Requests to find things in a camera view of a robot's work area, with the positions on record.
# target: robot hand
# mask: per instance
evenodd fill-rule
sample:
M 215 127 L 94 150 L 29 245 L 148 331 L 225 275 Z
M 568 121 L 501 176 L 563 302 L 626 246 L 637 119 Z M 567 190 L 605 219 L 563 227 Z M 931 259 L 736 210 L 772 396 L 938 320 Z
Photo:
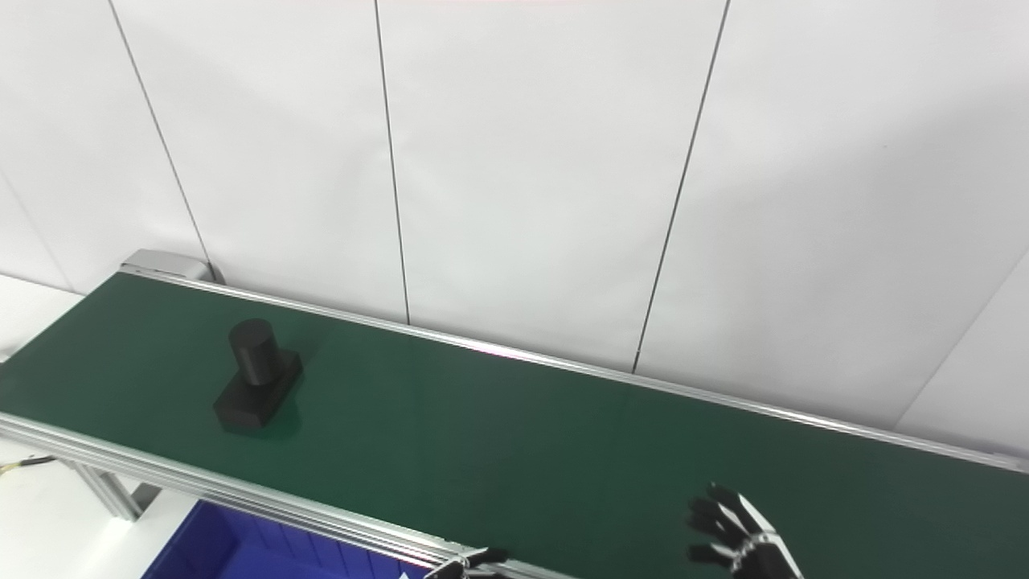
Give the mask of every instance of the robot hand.
M 734 579 L 804 579 L 782 537 L 742 495 L 711 483 L 689 504 L 689 527 L 719 543 L 690 545 L 689 560 L 729 569 Z
M 484 563 L 504 563 L 507 560 L 507 551 L 487 547 L 466 551 L 457 556 L 451 557 L 439 567 L 433 569 L 425 576 L 425 579 L 470 579 L 472 577 L 502 578 L 496 573 L 476 571 L 475 568 Z

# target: wall panel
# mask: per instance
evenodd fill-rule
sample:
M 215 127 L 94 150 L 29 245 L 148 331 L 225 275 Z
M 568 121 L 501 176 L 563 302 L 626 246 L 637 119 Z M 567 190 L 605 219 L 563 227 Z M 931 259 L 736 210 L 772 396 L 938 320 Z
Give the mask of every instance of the wall panel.
M 722 7 L 380 3 L 413 324 L 632 365 Z
M 734 1 L 639 373 L 892 427 L 1029 243 L 1027 27 Z
M 374 2 L 115 6 L 226 281 L 404 320 Z
M 204 255 L 106 2 L 0 3 L 0 164 L 74 291 Z

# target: blue bin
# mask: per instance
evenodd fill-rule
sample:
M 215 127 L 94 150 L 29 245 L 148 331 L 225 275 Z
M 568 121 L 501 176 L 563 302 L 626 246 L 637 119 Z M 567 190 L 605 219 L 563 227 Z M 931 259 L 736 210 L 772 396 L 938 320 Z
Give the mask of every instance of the blue bin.
M 427 569 L 198 502 L 143 579 L 424 579 Z

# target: metal frame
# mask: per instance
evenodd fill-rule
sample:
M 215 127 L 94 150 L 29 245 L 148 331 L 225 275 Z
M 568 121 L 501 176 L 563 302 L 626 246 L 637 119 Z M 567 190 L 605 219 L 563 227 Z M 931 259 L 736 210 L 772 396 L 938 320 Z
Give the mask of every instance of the metal frame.
M 579 364 L 431 330 L 414 328 L 293 300 L 265 296 L 245 291 L 245 289 L 190 279 L 184 277 L 182 273 L 175 270 L 155 270 L 143 264 L 133 262 L 123 264 L 120 270 L 198 289 L 198 291 L 271 304 L 495 356 L 511 358 L 531 364 L 540 364 L 598 378 L 616 381 L 640 388 L 657 390 L 676 396 L 683 396 L 790 421 L 817 429 L 859 436 L 1009 471 L 1029 472 L 1029 464 L 1014 457 L 988 455 L 957 446 L 930 442 L 896 433 L 710 393 L 681 385 L 645 378 L 634 374 Z M 0 412 L 0 434 L 47 449 L 55 455 L 83 465 L 91 465 L 97 469 L 110 472 L 122 473 L 147 483 L 194 495 L 205 501 L 263 516 L 329 538 L 343 540 L 414 565 L 430 568 L 435 567 L 450 557 L 469 549 L 468 546 L 452 543 L 438 537 L 3 412 Z M 511 579 L 572 579 L 567 575 L 519 560 L 483 566 L 483 569 L 501 573 Z
M 85 485 L 112 515 L 135 522 L 143 514 L 143 507 L 133 499 L 132 494 L 126 491 L 121 481 L 113 474 L 75 461 L 64 461 L 64 463 L 82 477 Z

